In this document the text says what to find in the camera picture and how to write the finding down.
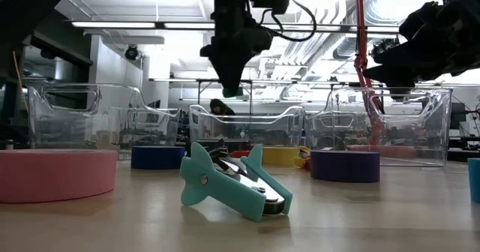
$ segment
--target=light blue object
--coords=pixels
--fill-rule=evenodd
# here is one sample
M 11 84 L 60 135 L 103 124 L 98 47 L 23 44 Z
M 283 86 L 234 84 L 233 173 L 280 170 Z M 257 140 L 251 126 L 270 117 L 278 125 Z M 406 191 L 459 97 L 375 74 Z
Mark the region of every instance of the light blue object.
M 282 212 L 288 215 L 293 195 L 262 169 L 262 153 L 262 146 L 256 145 L 250 155 L 242 157 L 241 161 L 247 167 L 247 174 L 252 181 L 262 179 L 285 199 Z M 183 158 L 180 177 L 185 180 L 185 188 L 181 194 L 183 205 L 193 206 L 206 197 L 212 197 L 253 221 L 262 220 L 266 196 L 218 172 L 209 153 L 199 143 L 194 142 L 191 145 L 191 157 Z
M 468 175 L 470 183 L 470 196 L 472 201 L 480 203 L 480 159 L 468 159 Z

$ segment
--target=transparent plastic bin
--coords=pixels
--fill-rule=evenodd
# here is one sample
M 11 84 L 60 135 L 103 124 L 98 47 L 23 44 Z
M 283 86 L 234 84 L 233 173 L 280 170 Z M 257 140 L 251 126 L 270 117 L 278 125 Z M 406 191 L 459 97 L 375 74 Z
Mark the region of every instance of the transparent plastic bin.
M 405 91 L 332 91 L 325 109 L 306 118 L 308 147 L 379 152 L 383 166 L 444 167 L 452 90 L 416 88 L 407 95 Z M 383 112 L 378 103 L 383 104 Z
M 190 106 L 190 140 L 251 140 L 264 146 L 298 147 L 304 111 L 292 106 L 276 116 L 217 116 L 198 105 Z
M 57 98 L 85 95 L 86 106 L 61 106 Z M 179 110 L 152 109 L 138 88 L 113 84 L 28 87 L 31 147 L 110 149 L 129 159 L 132 145 L 174 146 Z

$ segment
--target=teal 3d-printed gripper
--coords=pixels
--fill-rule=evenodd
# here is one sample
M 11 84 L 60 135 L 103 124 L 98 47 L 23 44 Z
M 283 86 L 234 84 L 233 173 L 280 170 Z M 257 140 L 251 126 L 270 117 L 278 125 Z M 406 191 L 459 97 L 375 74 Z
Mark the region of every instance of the teal 3d-printed gripper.
M 247 167 L 247 177 L 253 182 L 262 179 L 283 197 L 282 213 L 288 215 L 293 195 L 262 168 L 262 155 L 262 146 L 256 145 L 248 157 L 241 158 Z M 209 153 L 200 144 L 195 142 L 191 145 L 191 157 L 183 158 L 180 176 L 185 180 L 181 195 L 183 205 L 193 206 L 206 197 L 212 197 L 253 221 L 262 220 L 267 196 L 217 171 Z

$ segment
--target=desk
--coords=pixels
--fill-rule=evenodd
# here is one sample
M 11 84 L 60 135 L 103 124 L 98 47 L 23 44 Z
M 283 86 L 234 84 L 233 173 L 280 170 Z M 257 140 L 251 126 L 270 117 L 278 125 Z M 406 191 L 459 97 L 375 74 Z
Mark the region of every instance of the desk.
M 479 251 L 480 205 L 470 203 L 465 164 L 383 167 L 380 184 L 267 170 L 293 192 L 288 217 L 254 223 L 213 199 L 182 207 L 178 172 L 130 170 L 119 162 L 112 193 L 0 205 L 0 251 Z

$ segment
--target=yellow cylinder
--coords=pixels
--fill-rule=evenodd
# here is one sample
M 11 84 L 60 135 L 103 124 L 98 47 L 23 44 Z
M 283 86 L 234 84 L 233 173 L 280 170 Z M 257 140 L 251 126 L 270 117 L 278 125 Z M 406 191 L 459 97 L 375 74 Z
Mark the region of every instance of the yellow cylinder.
M 272 166 L 295 167 L 295 158 L 298 156 L 298 148 L 263 147 L 262 163 Z

